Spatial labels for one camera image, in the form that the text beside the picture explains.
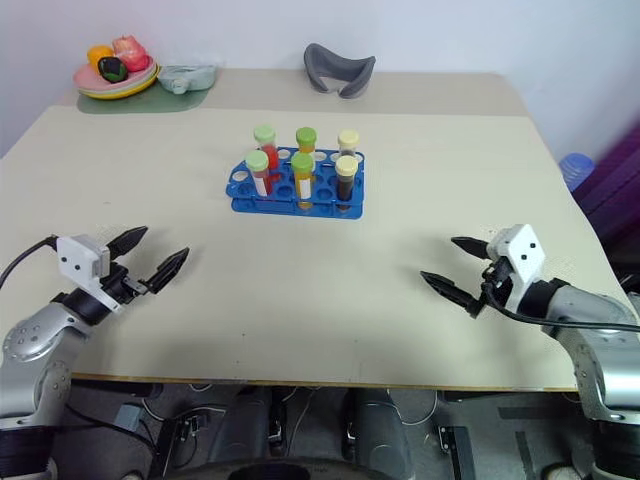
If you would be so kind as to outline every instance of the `purple fabric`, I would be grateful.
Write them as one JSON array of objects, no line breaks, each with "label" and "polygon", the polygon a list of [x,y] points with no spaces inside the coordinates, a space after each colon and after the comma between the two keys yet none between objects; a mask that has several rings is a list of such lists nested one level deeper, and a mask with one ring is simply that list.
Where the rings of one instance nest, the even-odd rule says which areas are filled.
[{"label": "purple fabric", "polygon": [[640,234],[640,121],[573,195],[605,248]]}]

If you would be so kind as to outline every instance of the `test tube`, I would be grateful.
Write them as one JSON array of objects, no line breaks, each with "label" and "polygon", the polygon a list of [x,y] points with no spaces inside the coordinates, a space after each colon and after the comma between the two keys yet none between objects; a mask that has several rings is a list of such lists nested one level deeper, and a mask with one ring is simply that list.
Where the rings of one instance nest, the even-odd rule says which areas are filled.
[{"label": "test tube", "polygon": [[269,178],[269,157],[262,150],[253,150],[244,157],[244,163],[251,172],[256,191],[261,197],[266,197],[272,192],[271,179]]},{"label": "test tube", "polygon": [[340,154],[338,158],[343,155],[350,155],[356,157],[356,149],[360,142],[360,135],[355,130],[342,130],[338,135],[338,145],[340,147]]},{"label": "test tube", "polygon": [[269,170],[276,170],[280,161],[276,147],[276,131],[271,125],[259,125],[253,129],[253,138],[258,142],[260,150],[267,154]]},{"label": "test tube", "polygon": [[310,153],[312,155],[313,165],[311,171],[316,170],[316,161],[313,159],[313,153],[316,151],[316,140],[318,135],[311,127],[302,127],[296,130],[296,141],[298,142],[298,151],[300,153]]},{"label": "test tube", "polygon": [[[301,200],[311,198],[311,169],[314,164],[313,157],[309,153],[296,152],[291,159],[293,177],[296,184],[296,195]],[[311,202],[298,202],[298,206],[304,210],[313,207]]]},{"label": "test tube", "polygon": [[[358,159],[353,155],[342,155],[336,161],[336,173],[338,174],[337,197],[338,200],[348,202],[353,193],[355,175],[358,171]],[[351,208],[349,205],[338,205],[338,209],[346,211]]]}]

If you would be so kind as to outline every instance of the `plate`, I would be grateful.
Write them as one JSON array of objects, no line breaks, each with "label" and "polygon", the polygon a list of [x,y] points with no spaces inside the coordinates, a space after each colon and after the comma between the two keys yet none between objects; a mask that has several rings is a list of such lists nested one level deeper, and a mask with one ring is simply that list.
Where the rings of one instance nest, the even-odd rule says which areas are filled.
[{"label": "plate", "polygon": [[156,68],[156,62],[149,57],[149,66],[139,72],[129,73],[129,77],[118,83],[111,83],[102,78],[88,63],[80,67],[73,75],[73,83],[82,90],[95,92],[109,92],[128,88],[140,82],[142,78],[147,77]]},{"label": "plate", "polygon": [[146,72],[144,75],[137,75],[135,82],[129,83],[129,79],[127,79],[124,82],[113,83],[110,85],[112,85],[114,88],[111,88],[109,90],[93,90],[78,87],[78,92],[86,95],[87,97],[100,100],[115,100],[117,98],[128,97],[130,95],[141,92],[142,90],[148,88],[151,84],[153,84],[153,82],[156,80],[156,77],[158,76],[158,73],[160,72],[160,66],[154,62],[152,64],[152,67],[153,68],[150,71],[144,70],[144,72]]}]

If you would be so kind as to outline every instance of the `gray curved object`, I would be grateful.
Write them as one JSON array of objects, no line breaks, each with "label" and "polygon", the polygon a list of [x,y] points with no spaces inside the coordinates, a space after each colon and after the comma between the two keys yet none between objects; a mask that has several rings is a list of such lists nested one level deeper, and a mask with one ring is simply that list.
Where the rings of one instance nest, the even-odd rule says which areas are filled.
[{"label": "gray curved object", "polygon": [[329,93],[329,89],[320,77],[349,82],[338,93],[342,98],[354,98],[364,92],[371,79],[375,63],[376,57],[350,60],[336,55],[317,43],[309,44],[304,51],[304,66],[313,88],[322,93]]}]

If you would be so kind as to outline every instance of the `yellow test tube cap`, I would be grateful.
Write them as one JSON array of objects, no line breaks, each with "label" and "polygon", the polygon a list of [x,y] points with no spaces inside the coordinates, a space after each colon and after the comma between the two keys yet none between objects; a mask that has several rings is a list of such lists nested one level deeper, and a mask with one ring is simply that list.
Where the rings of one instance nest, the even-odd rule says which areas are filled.
[{"label": "yellow test tube cap", "polygon": [[355,150],[360,143],[360,135],[355,130],[342,130],[338,135],[340,148]]},{"label": "yellow test tube cap", "polygon": [[342,155],[336,161],[336,173],[341,177],[353,177],[358,171],[358,159],[351,155]]}]

